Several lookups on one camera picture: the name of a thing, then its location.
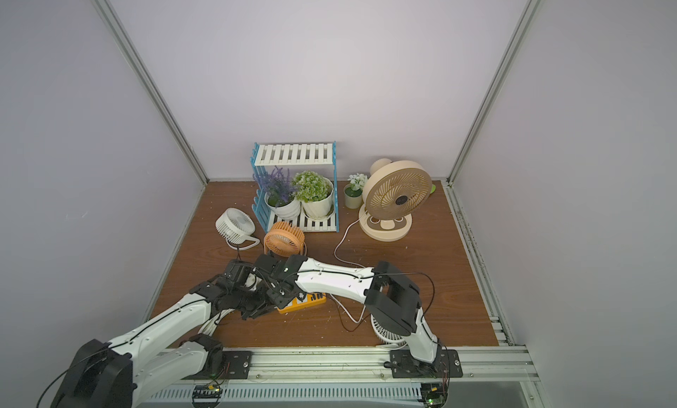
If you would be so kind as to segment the yellow power strip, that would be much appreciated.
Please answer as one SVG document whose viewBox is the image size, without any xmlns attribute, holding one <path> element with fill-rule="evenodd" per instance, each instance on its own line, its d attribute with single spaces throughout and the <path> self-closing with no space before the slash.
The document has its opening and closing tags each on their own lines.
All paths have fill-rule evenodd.
<svg viewBox="0 0 677 408">
<path fill-rule="evenodd" d="M 281 315 L 286 315 L 303 309 L 311 309 L 323 305 L 327 302 L 327 297 L 324 293 L 306 293 L 303 298 L 294 298 L 283 309 L 278 309 Z"/>
</svg>

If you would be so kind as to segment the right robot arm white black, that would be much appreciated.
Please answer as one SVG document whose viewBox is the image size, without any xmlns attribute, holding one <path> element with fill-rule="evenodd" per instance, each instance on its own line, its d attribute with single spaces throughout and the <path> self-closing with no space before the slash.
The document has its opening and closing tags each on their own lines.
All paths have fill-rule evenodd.
<svg viewBox="0 0 677 408">
<path fill-rule="evenodd" d="M 438 361 L 441 345 L 425 318 L 420 288 L 393 264 L 348 268 L 303 255 L 286 260 L 262 255 L 254 266 L 277 307 L 287 306 L 301 293 L 329 293 L 360 302 L 379 325 L 405 339 L 415 360 Z"/>
</svg>

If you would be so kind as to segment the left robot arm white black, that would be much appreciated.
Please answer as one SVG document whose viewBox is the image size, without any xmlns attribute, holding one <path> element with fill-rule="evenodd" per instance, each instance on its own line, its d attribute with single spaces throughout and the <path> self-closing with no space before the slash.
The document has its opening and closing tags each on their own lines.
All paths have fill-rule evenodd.
<svg viewBox="0 0 677 408">
<path fill-rule="evenodd" d="M 54 407 L 136 407 L 185 377 L 219 379 L 230 368 L 213 333 L 238 311 L 257 318 L 285 307 L 289 285 L 273 277 L 276 261 L 233 260 L 227 270 L 186 293 L 179 302 L 134 330 L 79 348 L 55 379 Z"/>
</svg>

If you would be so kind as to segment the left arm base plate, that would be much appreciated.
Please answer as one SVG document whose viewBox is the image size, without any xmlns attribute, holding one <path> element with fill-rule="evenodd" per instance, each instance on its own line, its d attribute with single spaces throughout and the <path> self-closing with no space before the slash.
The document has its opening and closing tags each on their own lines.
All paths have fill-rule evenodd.
<svg viewBox="0 0 677 408">
<path fill-rule="evenodd" d="M 252 351 L 222 351 L 219 355 L 211 355 L 202 370 L 185 380 L 246 380 L 252 357 Z"/>
</svg>

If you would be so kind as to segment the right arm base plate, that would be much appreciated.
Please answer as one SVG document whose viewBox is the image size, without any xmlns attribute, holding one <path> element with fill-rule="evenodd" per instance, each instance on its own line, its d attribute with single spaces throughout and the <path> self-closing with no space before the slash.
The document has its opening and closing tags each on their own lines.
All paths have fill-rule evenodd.
<svg viewBox="0 0 677 408">
<path fill-rule="evenodd" d="M 458 352 L 441 347 L 431 363 L 416 360 L 408 349 L 389 351 L 384 367 L 393 378 L 461 378 L 464 373 Z"/>
</svg>

